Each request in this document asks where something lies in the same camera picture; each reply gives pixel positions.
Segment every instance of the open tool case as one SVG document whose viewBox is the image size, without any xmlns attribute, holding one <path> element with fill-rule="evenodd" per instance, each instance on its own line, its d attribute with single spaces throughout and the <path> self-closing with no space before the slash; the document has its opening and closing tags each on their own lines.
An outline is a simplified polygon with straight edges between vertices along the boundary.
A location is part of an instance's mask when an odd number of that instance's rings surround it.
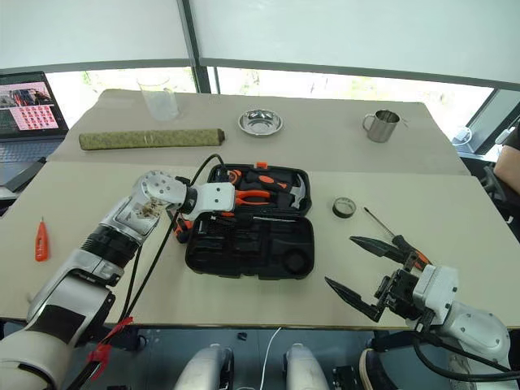
<svg viewBox="0 0 520 390">
<path fill-rule="evenodd" d="M 259 176 L 268 176 L 275 183 L 261 183 Z M 249 192 L 236 192 L 247 196 L 237 201 L 232 213 L 205 213 L 193 221 L 186 249 L 188 267 L 227 277 L 305 278 L 314 267 L 314 233 L 304 217 L 311 206 L 308 175 L 299 169 L 260 163 L 226 164 L 225 168 L 219 165 L 211 170 L 208 182 L 226 181 L 231 181 L 237 191 Z M 286 184 L 284 190 L 278 190 Z M 294 206 L 295 196 L 288 192 L 293 186 L 301 191 L 298 208 Z M 250 191 L 258 190 L 268 191 L 270 197 L 251 196 L 257 193 Z"/>
</svg>

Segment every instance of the metal bowl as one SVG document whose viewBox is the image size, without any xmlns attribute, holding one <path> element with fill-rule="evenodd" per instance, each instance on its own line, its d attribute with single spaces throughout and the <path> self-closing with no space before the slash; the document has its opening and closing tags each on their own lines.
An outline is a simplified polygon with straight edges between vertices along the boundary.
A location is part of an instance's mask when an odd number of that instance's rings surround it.
<svg viewBox="0 0 520 390">
<path fill-rule="evenodd" d="M 278 132 L 284 122 L 271 110 L 246 111 L 238 119 L 238 125 L 242 130 L 256 137 L 266 137 Z"/>
</svg>

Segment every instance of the beige table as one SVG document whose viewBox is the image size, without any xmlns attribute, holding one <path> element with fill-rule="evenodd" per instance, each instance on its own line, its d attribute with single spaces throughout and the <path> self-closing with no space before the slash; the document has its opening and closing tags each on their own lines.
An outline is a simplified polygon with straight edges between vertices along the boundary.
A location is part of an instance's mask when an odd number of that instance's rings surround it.
<svg viewBox="0 0 520 390">
<path fill-rule="evenodd" d="M 82 244 L 103 215 L 129 194 L 135 179 L 150 168 L 131 164 L 50 162 L 0 223 L 0 316 L 23 318 L 28 299 Z M 192 167 L 162 167 L 190 176 Z M 520 325 L 514 309 L 520 245 L 496 212 L 479 182 L 469 176 L 310 172 L 315 234 L 315 268 L 303 280 L 263 281 L 198 275 L 184 263 L 184 246 L 171 238 L 134 315 L 138 323 L 159 325 L 273 325 L 301 327 L 403 327 L 387 312 L 373 323 L 326 285 L 330 276 L 369 301 L 384 275 L 397 264 L 377 258 L 348 240 L 351 235 L 387 240 L 362 210 L 348 220 L 331 211 L 336 196 L 367 206 L 395 232 L 405 235 L 434 263 L 460 272 L 457 298 L 490 310 L 508 327 Z M 38 221 L 45 217 L 51 258 L 34 261 Z M 163 218 L 143 249 L 137 281 L 143 277 L 168 225 Z M 128 285 L 115 289 L 114 322 Z"/>
<path fill-rule="evenodd" d="M 318 100 L 178 93 L 181 115 L 158 122 L 138 91 L 107 90 L 71 129 L 51 161 L 143 163 L 198 166 L 207 155 L 220 153 L 232 163 L 268 161 L 271 165 L 307 171 L 405 172 L 469 175 L 457 151 L 422 103 Z M 284 119 L 284 129 L 258 139 L 243 133 L 238 117 L 252 108 L 268 108 Z M 388 143 L 366 138 L 365 114 L 388 108 L 406 120 Z M 222 128 L 220 147 L 83 151 L 82 132 Z"/>
</svg>

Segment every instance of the green foam roll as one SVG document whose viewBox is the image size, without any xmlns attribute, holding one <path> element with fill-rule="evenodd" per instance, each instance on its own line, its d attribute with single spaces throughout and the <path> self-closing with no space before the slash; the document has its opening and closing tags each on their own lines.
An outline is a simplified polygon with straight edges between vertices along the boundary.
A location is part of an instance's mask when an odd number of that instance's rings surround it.
<svg viewBox="0 0 520 390">
<path fill-rule="evenodd" d="M 93 132 L 80 134 L 80 146 L 83 150 L 220 146 L 224 139 L 220 128 Z"/>
</svg>

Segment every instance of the stainless steel cup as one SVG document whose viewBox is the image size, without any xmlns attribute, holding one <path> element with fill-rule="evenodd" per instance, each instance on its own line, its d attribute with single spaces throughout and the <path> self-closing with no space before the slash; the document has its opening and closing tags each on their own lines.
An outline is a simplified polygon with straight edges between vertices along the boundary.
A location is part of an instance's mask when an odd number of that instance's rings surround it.
<svg viewBox="0 0 520 390">
<path fill-rule="evenodd" d="M 366 127 L 366 120 L 372 119 L 369 128 Z M 392 135 L 401 118 L 395 112 L 389 110 L 379 110 L 375 114 L 365 115 L 362 126 L 366 130 L 366 136 L 375 142 L 386 142 Z"/>
</svg>

